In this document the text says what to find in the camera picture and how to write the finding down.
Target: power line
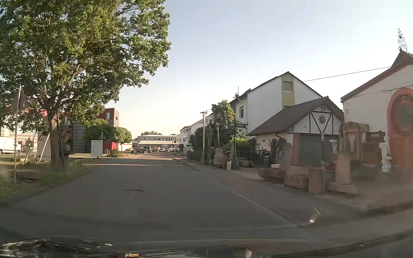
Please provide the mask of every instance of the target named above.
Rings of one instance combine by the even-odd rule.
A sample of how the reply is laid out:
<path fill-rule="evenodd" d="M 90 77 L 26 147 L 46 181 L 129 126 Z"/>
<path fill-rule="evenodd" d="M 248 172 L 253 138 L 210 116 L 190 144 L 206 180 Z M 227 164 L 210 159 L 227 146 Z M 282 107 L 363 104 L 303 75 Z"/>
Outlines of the power line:
<path fill-rule="evenodd" d="M 390 68 L 390 67 L 391 67 L 391 66 L 382 67 L 382 68 L 375 68 L 375 69 L 370 69 L 370 70 L 361 71 L 361 72 L 354 72 L 354 73 L 362 73 L 362 72 L 374 71 L 374 70 L 385 69 L 385 68 Z M 345 73 L 345 74 L 339 74 L 339 75 L 334 75 L 334 76 L 329 76 L 329 77 L 323 77 L 323 78 L 318 78 L 318 79 L 311 79 L 311 80 L 306 80 L 306 81 L 303 81 L 303 82 L 320 80 L 320 79 L 326 79 L 326 78 L 332 78 L 332 77 L 337 77 L 337 76 L 342 76 L 342 75 L 348 75 L 348 74 L 353 74 L 353 73 Z"/>

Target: white statue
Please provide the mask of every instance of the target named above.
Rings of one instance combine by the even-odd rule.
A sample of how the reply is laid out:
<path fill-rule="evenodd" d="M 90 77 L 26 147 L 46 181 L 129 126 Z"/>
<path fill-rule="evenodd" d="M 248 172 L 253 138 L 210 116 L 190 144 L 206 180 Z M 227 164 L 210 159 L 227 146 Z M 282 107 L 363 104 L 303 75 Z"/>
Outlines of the white statue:
<path fill-rule="evenodd" d="M 337 154 L 337 141 L 338 140 L 329 140 L 332 145 L 332 153 Z"/>
<path fill-rule="evenodd" d="M 391 171 L 391 155 L 390 155 L 390 144 L 388 143 L 389 137 L 386 135 L 383 137 L 385 142 L 379 143 L 379 147 L 382 153 L 382 172 Z"/>

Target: asphalt road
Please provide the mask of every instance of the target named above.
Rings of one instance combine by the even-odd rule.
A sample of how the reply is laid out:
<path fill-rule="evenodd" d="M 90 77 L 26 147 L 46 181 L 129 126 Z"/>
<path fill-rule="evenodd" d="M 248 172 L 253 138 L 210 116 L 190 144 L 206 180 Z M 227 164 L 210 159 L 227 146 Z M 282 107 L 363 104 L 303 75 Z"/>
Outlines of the asphalt road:
<path fill-rule="evenodd" d="M 0 242 L 84 236 L 113 243 L 312 237 L 215 179 L 150 153 L 90 166 L 91 172 L 0 208 Z"/>

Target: tree trunk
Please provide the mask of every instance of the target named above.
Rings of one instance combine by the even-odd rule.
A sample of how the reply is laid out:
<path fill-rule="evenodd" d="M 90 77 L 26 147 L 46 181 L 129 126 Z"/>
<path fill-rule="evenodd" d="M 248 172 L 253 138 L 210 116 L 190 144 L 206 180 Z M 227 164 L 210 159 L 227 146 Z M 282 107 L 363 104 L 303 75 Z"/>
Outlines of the tree trunk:
<path fill-rule="evenodd" d="M 55 116 L 51 115 L 47 118 L 49 123 L 49 133 L 50 133 L 50 163 L 54 169 L 61 169 L 61 159 L 60 159 L 60 142 L 58 138 L 58 126 Z"/>

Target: information board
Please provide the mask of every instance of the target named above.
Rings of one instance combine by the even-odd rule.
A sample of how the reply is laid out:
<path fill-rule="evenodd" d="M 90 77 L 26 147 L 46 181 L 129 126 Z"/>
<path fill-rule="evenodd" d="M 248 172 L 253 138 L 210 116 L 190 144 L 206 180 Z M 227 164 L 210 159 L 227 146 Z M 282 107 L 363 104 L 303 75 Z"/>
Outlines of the information board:
<path fill-rule="evenodd" d="M 103 141 L 92 140 L 92 158 L 103 157 Z"/>

